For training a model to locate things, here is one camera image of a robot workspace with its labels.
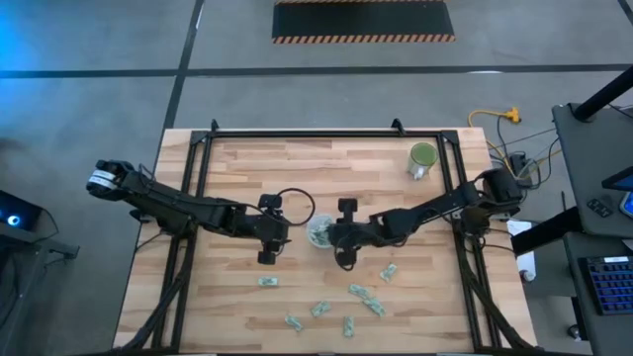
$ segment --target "blue keyboard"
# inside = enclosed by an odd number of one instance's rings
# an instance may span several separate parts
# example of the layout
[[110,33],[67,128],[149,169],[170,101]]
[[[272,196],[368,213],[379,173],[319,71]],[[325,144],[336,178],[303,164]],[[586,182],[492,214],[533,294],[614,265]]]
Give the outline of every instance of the blue keyboard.
[[633,313],[633,256],[579,259],[598,314]]

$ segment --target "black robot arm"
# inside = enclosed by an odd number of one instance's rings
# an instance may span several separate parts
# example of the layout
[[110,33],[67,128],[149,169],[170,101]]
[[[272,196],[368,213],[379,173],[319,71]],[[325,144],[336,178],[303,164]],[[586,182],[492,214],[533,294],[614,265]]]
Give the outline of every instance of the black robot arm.
[[[257,261],[274,264],[275,254],[289,242],[280,194],[260,197],[257,207],[222,198],[196,198],[156,182],[125,161],[99,160],[86,189],[100,199],[125,201],[156,218],[163,231],[177,235],[203,229],[262,243]],[[261,214],[247,215],[250,207]]]
[[[483,180],[483,190],[476,187],[479,180]],[[490,216],[516,214],[521,199],[516,181],[505,169],[486,171],[475,180],[417,207],[377,213],[369,217],[369,222],[354,222],[357,201],[340,199],[338,209],[343,212],[343,218],[328,228],[328,238],[334,246],[336,263],[350,271],[362,246],[401,247],[424,223],[457,211],[461,211],[460,224],[464,232],[481,234],[490,226]]]

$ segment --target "wooden tabletop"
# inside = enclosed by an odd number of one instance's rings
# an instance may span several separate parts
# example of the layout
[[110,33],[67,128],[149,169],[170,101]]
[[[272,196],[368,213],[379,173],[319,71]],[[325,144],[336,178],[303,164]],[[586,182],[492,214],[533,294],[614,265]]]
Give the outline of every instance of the wooden tabletop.
[[[481,129],[456,129],[469,179],[491,167]],[[179,189],[191,130],[169,130],[159,153],[156,178]],[[339,198],[358,199],[357,221],[396,207],[413,207],[444,193],[439,164],[421,181],[406,173],[407,155],[418,142],[434,138],[231,138],[214,139],[205,196],[257,204],[260,194],[288,187],[310,192],[316,213],[340,217]],[[197,177],[200,157],[194,168]],[[457,182],[452,151],[448,152]],[[196,187],[192,181],[192,194]],[[310,202],[284,195],[284,214],[303,220]],[[493,222],[494,227],[504,228]],[[157,233],[145,226],[139,243]],[[423,225],[403,248],[364,247],[352,272],[334,262],[331,249],[313,247],[306,228],[291,227],[274,266],[257,264],[258,240],[229,238],[200,229],[185,314],[181,352],[439,352],[472,351],[457,258],[450,226],[443,220]],[[507,234],[491,233],[488,243],[511,247]],[[132,267],[115,338],[125,344],[155,307],[167,259],[169,237],[144,246]],[[484,250],[493,297],[508,321],[528,342],[535,336],[514,256],[497,248]],[[391,283],[379,273],[398,265]],[[279,278],[279,287],[258,287],[263,276]],[[378,317],[347,293],[349,284],[367,287],[387,315]],[[331,311],[314,318],[319,301]],[[304,330],[284,322],[297,317]],[[485,343],[485,319],[478,307]],[[343,317],[354,316],[355,336],[343,337]],[[167,322],[164,342],[169,341]]]

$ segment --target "gray floor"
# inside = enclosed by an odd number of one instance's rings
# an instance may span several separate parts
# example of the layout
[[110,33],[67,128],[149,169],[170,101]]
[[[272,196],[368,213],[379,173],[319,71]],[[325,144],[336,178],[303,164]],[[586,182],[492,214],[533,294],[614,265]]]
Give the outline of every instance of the gray floor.
[[[601,64],[633,61],[633,28],[615,0],[448,2],[454,44],[273,45],[272,0],[207,0],[191,68],[328,65]],[[176,68],[194,0],[0,3],[0,70]],[[418,74],[189,78],[176,128],[463,127],[476,109],[516,106],[506,140],[553,128],[552,106],[578,102],[617,73]],[[0,189],[47,207],[78,258],[52,268],[29,315],[24,355],[109,348],[138,225],[124,204],[91,198],[99,158],[151,166],[173,78],[0,79]],[[626,95],[618,101],[631,103]],[[477,117],[498,142],[496,119]],[[511,146],[536,154],[554,133]],[[544,220],[573,204],[565,164],[530,194],[520,217]],[[537,254],[537,262],[556,259]],[[565,335],[564,303],[527,291],[539,344],[587,351]]]

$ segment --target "green mug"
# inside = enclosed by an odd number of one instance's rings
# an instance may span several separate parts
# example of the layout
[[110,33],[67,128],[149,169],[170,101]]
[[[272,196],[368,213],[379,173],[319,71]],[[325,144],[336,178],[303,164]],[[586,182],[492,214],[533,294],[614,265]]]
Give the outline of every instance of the green mug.
[[408,173],[413,175],[413,179],[421,179],[426,172],[437,162],[437,149],[431,144],[421,142],[416,143],[411,148],[408,156]]

